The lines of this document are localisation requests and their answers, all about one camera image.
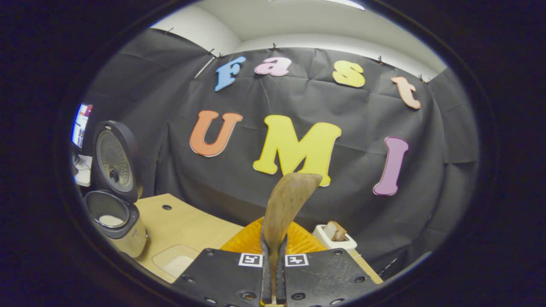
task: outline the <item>orange mat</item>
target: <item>orange mat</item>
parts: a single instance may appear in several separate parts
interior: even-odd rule
[[[262,222],[263,217],[248,224],[233,238],[227,241],[220,249],[230,252],[262,254]],[[300,225],[292,222],[288,227],[288,242],[286,255],[325,251],[322,245],[312,234]]]

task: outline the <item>wooden spatula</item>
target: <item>wooden spatula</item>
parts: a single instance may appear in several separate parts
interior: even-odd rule
[[[301,207],[317,189],[322,176],[288,173],[279,180],[269,197],[263,222],[264,240],[269,247],[271,293],[276,293],[276,269],[279,248]]]

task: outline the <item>letter i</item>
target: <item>letter i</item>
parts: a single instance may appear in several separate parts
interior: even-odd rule
[[[387,160],[383,169],[383,176],[381,176],[379,183],[373,187],[373,193],[375,195],[391,196],[398,191],[396,182],[402,168],[404,153],[408,150],[409,146],[406,141],[394,137],[386,137],[385,145],[388,150]]]

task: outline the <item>monitor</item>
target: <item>monitor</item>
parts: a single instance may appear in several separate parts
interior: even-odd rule
[[[78,115],[76,116],[76,121],[74,122],[74,128],[72,130],[72,143],[74,143],[80,149],[84,142],[85,126],[87,125],[89,113],[92,109],[92,105],[82,103],[80,105]]]

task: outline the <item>ceiling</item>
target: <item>ceiling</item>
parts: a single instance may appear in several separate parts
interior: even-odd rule
[[[224,22],[243,42],[280,34],[332,34],[390,47],[439,72],[446,67],[420,40],[369,10],[321,0],[204,0],[196,6]]]

